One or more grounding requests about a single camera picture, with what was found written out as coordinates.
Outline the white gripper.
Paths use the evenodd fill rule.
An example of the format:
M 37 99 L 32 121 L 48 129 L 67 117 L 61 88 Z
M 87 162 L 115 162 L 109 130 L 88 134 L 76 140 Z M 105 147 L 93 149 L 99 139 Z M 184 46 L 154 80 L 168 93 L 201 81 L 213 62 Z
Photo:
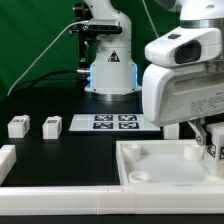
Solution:
M 224 112 L 224 73 L 209 74 L 203 63 L 165 68 L 147 67 L 142 83 L 142 107 L 154 125 L 189 121 L 196 143 L 206 144 L 206 132 L 199 118 Z

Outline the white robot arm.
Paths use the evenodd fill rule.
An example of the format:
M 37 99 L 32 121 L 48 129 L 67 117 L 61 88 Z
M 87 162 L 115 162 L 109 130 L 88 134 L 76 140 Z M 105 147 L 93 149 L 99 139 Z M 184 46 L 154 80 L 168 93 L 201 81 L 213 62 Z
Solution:
M 142 84 L 131 58 L 131 22 L 111 0 L 84 0 L 97 34 L 88 92 L 114 97 L 142 92 L 143 113 L 158 127 L 187 121 L 200 145 L 207 143 L 203 118 L 224 112 L 224 0 L 154 0 L 180 14 L 180 25 L 148 43 L 150 62 Z

